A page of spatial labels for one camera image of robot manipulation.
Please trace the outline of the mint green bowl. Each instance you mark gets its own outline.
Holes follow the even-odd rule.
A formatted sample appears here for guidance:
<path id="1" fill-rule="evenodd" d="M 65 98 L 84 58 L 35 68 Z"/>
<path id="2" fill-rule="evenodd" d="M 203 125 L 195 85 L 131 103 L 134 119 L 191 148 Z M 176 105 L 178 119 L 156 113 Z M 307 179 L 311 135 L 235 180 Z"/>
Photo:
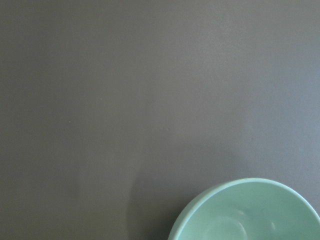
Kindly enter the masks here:
<path id="1" fill-rule="evenodd" d="M 224 182 L 179 214 L 170 240 L 318 240 L 320 217 L 298 192 L 265 178 Z"/>

